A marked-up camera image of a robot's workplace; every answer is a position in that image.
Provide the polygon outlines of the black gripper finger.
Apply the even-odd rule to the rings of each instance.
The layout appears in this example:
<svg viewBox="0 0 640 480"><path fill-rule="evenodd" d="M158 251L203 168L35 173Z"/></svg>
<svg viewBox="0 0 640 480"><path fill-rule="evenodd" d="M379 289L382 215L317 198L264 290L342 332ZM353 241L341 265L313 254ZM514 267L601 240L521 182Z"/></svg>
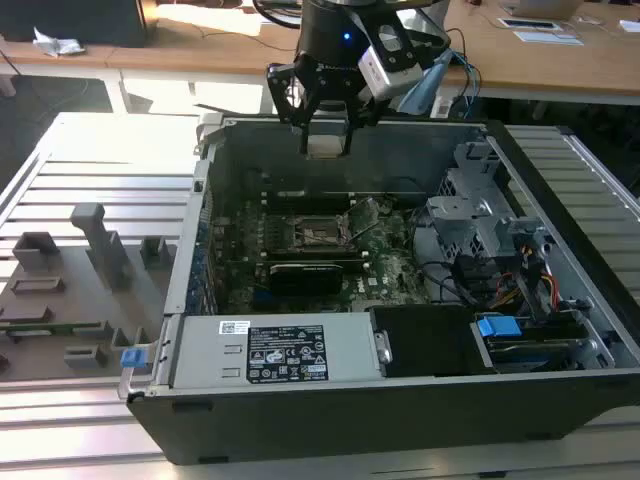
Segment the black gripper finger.
<svg viewBox="0 0 640 480"><path fill-rule="evenodd" d="M318 62L297 57L290 64L269 64L266 80L281 123L300 131L299 151L308 153L309 125L320 103Z"/></svg>
<svg viewBox="0 0 640 480"><path fill-rule="evenodd" d="M355 131L366 126L376 126L387 110L389 100L376 100L371 97L367 102L362 102L357 94L345 91L342 93L342 101L347 112L342 139L342 154L348 155Z"/></svg>

